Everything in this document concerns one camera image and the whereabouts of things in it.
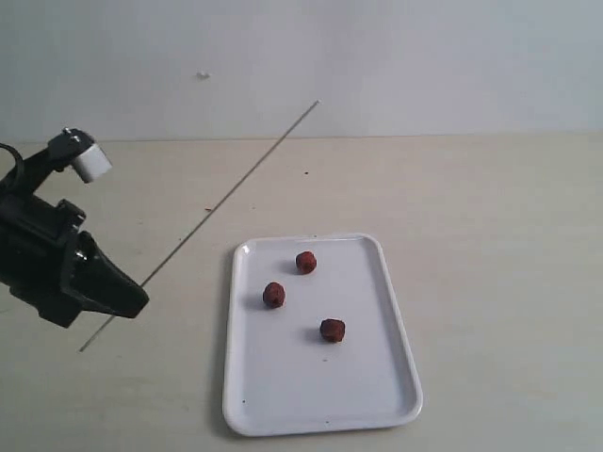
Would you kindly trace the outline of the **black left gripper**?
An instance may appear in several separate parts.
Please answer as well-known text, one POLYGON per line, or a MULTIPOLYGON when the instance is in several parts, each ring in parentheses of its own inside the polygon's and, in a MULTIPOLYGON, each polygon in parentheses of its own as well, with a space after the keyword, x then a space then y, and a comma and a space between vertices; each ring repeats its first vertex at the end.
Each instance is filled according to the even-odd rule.
POLYGON ((86 214, 66 200, 1 197, 1 283, 40 318, 68 328, 82 311, 135 318, 144 289, 115 266, 92 235, 86 214))

